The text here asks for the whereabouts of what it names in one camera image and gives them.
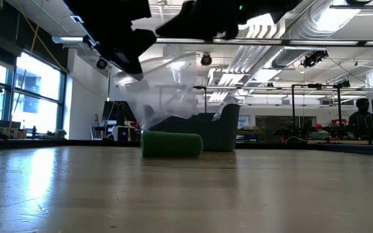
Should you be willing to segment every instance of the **metal frame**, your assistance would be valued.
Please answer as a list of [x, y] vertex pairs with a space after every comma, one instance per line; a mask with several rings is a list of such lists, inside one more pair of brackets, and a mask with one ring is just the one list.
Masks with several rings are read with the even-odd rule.
[[[81, 37], [61, 37], [53, 36], [54, 43], [79, 44]], [[291, 46], [291, 47], [371, 47], [373, 40], [358, 39], [258, 39], [258, 38], [238, 38], [229, 41], [214, 39], [213, 41], [202, 41], [200, 39], [174, 39], [157, 38], [156, 44], [185, 44], [185, 45], [263, 45], [263, 46]]]
[[313, 85], [310, 84], [293, 84], [291, 86], [291, 108], [293, 111], [293, 132], [296, 130], [296, 108], [295, 108], [295, 87], [308, 87], [308, 88], [316, 88], [316, 89], [322, 89], [322, 87], [333, 87], [333, 89], [336, 89], [337, 91], [337, 111], [339, 113], [339, 136], [342, 138], [342, 105], [341, 105], [341, 88], [340, 87], [335, 87], [333, 85], [321, 85], [320, 87], [314, 87]]

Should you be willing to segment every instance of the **red object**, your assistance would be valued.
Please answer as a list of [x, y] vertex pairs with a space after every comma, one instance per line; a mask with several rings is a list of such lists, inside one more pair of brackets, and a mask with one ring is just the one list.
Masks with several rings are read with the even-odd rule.
[[[346, 121], [346, 119], [342, 119], [342, 124], [345, 126], [348, 124], [348, 122]], [[336, 120], [332, 120], [332, 125], [339, 125], [339, 119], [336, 119]]]
[[322, 130], [322, 129], [318, 129], [318, 128], [322, 128], [322, 124], [316, 124], [316, 125], [315, 125], [315, 128], [316, 128], [315, 131], [316, 131], [316, 132], [319, 132], [319, 131]]

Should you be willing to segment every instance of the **security camera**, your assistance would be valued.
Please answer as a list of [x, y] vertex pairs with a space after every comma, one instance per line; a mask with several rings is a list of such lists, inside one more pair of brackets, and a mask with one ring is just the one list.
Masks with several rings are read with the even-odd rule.
[[212, 63], [211, 55], [208, 54], [208, 53], [205, 53], [205, 54], [202, 56], [202, 59], [201, 59], [201, 65], [206, 66], [206, 65], [211, 65], [211, 63]]

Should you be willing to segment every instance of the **green foam cylinder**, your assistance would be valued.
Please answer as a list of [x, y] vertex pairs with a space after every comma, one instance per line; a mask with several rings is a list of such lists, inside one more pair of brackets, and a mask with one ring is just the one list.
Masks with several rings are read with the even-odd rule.
[[203, 149], [201, 136], [191, 133], [143, 131], [141, 141], [144, 158], [198, 157]]

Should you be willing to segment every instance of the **ductwork pipe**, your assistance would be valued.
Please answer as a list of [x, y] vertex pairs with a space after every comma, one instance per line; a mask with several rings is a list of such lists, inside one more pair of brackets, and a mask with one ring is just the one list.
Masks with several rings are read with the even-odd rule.
[[[331, 5], [347, 5], [345, 0], [317, 1], [300, 19], [284, 34], [291, 39], [326, 39], [343, 28], [360, 10], [331, 9]], [[284, 50], [283, 47], [273, 47], [251, 69], [254, 78], [271, 58], [273, 67], [287, 67], [301, 57], [306, 50]]]

